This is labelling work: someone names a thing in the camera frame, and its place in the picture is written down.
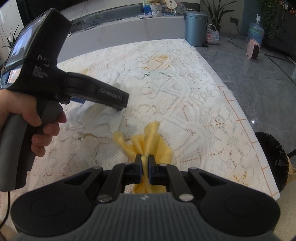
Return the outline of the person's left hand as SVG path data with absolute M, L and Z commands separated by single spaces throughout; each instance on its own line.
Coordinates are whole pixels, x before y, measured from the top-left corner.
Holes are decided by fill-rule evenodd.
M 42 124 L 41 118 L 37 113 L 36 98 L 27 94 L 1 90 L 1 127 L 4 126 L 10 114 L 18 114 L 34 127 Z M 46 153 L 45 148 L 51 143 L 53 136 L 57 136 L 60 132 L 60 124 L 66 123 L 65 113 L 61 113 L 52 123 L 44 125 L 41 134 L 35 134 L 31 140 L 31 150 L 38 156 L 43 157 Z

